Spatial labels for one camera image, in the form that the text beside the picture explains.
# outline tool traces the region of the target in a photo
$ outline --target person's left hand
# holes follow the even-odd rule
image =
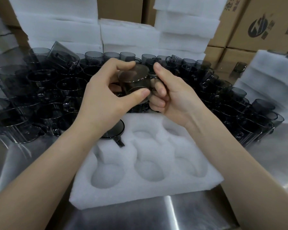
[[[117,81],[119,70],[129,70],[134,66],[134,61],[109,59],[88,82],[80,111],[73,125],[88,127],[91,131],[98,131],[97,133],[102,136],[132,107],[143,101],[150,94],[146,88],[124,97],[117,97],[109,89],[109,84]]]

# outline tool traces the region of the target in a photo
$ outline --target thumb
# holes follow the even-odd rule
[[[119,99],[124,109],[128,111],[141,103],[148,95],[150,95],[150,90],[147,88],[141,88]]]
[[[174,91],[174,89],[177,88],[178,77],[174,76],[169,70],[163,68],[158,62],[154,64],[154,71],[169,90]]]

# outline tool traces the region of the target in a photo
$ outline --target fingernail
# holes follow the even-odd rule
[[[162,66],[161,66],[161,64],[156,62],[154,68],[155,68],[155,70],[160,71],[162,69]]]
[[[143,98],[147,97],[149,94],[150,94],[150,90],[147,88],[143,89],[143,91],[141,93]]]

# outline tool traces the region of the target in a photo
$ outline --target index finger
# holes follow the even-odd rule
[[[109,59],[94,76],[99,76],[107,84],[113,76],[117,76],[117,70],[129,70],[135,66],[135,61],[125,62],[115,58]]]

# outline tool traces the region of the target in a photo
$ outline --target hand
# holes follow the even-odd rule
[[[191,115],[206,108],[205,105],[189,85],[159,63],[154,64],[154,71],[164,82],[168,92],[162,92],[161,82],[158,82],[159,85],[156,84],[157,93],[150,98],[150,108],[186,127],[187,123],[191,121]]]
[[[88,127],[91,131],[98,131],[98,134],[102,136],[126,112],[143,101],[150,94],[146,88],[124,97],[115,96],[109,89],[111,83],[118,81],[119,70],[129,70],[134,66],[134,61],[109,59],[88,82],[75,124]]]

